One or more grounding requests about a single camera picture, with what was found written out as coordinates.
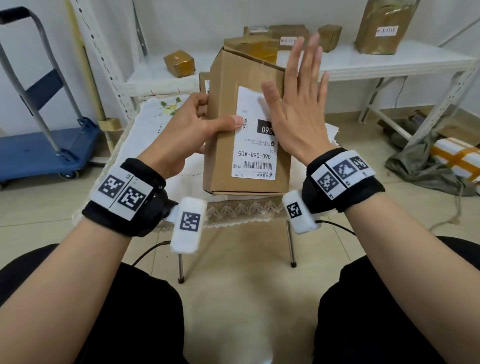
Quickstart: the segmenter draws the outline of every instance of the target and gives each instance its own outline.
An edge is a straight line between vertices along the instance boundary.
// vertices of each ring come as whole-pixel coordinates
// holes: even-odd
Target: cardboard box
[[[310,33],[303,24],[271,25],[270,30],[273,38],[280,39],[279,50],[291,50],[295,40],[300,36],[305,38],[303,43],[303,49],[305,49],[310,38]]]
[[[355,45],[364,54],[395,54],[413,17],[415,2],[368,0]]]
[[[273,38],[273,32],[266,25],[244,26],[243,36],[268,36]]]
[[[480,149],[480,133],[461,125],[447,125],[438,134],[444,138],[455,138]]]
[[[278,43],[278,39],[273,39],[268,36],[240,36],[223,40],[225,47],[238,50],[273,64],[276,64]]]
[[[284,73],[285,69],[282,67],[234,49],[221,49],[210,68],[211,88],[207,117],[215,119],[224,115],[241,115],[245,124],[236,132],[218,133],[206,143],[203,183],[205,191],[229,195],[281,195],[288,192],[291,156],[278,145],[276,137],[271,134],[268,107],[261,96],[261,84],[265,80],[274,81],[282,95]],[[245,104],[245,93],[257,96],[253,102]],[[243,142],[248,143],[245,148],[241,147]],[[256,154],[257,148],[264,151],[252,157],[251,153]],[[275,148],[276,155],[270,153]],[[276,167],[273,168],[269,163],[276,163]],[[245,171],[244,177],[239,176],[242,171]],[[273,175],[259,177],[258,174],[261,173]]]
[[[317,32],[320,35],[320,45],[324,49],[324,52],[328,53],[336,48],[342,27],[327,24],[318,28]]]
[[[447,165],[455,175],[468,178],[474,183],[480,181],[480,150],[455,138],[437,140],[431,155]]]
[[[200,72],[200,92],[208,94],[210,92],[210,72]]]
[[[195,60],[193,57],[184,52],[177,50],[163,58],[168,70],[176,77],[190,76],[195,73]]]

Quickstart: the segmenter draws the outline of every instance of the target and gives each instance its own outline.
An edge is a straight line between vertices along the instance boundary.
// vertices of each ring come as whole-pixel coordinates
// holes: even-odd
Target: tiled floor
[[[339,142],[366,158],[387,193],[426,227],[454,215],[452,196],[401,182],[383,167],[394,149],[374,123],[338,126]],[[0,267],[59,242],[99,172],[92,168],[76,181],[23,179],[0,191]],[[462,198],[462,208],[459,225],[436,233],[480,243],[480,198]],[[330,220],[349,227],[343,214]],[[169,237],[152,233],[134,239],[124,261],[132,263]],[[166,279],[182,296],[185,355],[192,363],[270,363],[272,358],[274,363],[310,363],[318,301],[341,268],[364,251],[354,236],[329,225],[295,235],[294,244],[298,266],[292,269],[283,221],[233,226],[204,232],[200,251],[184,257],[183,285],[177,283],[177,256],[167,246],[152,251],[138,267]]]

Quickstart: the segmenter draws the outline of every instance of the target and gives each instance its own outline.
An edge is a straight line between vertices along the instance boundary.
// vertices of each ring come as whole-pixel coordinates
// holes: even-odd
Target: trolley handle
[[[0,25],[16,22],[30,17],[30,11],[24,6],[0,11]]]

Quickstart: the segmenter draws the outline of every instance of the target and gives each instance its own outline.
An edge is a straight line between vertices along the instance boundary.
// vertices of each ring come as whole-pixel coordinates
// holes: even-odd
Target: printed number
[[[262,126],[262,133],[263,134],[273,134],[273,129]]]

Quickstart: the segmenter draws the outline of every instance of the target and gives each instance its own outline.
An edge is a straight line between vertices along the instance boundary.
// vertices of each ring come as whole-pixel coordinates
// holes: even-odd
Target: black wrist strap
[[[100,188],[91,194],[92,200],[82,211],[86,218],[99,225],[125,236],[145,236],[167,217],[172,207],[177,204],[168,199],[164,189],[165,179],[138,159],[128,158],[120,169],[111,168],[109,173],[111,174],[105,178]],[[142,183],[130,184],[138,180]],[[151,191],[142,194],[135,187],[129,189],[130,186],[137,185],[146,185]],[[133,210],[131,219],[120,216],[115,213],[115,208],[111,208],[115,203],[118,205],[118,201],[122,204],[120,208]]]
[[[307,166],[302,200],[311,213],[344,212],[385,188],[375,172],[355,151],[337,148]]]

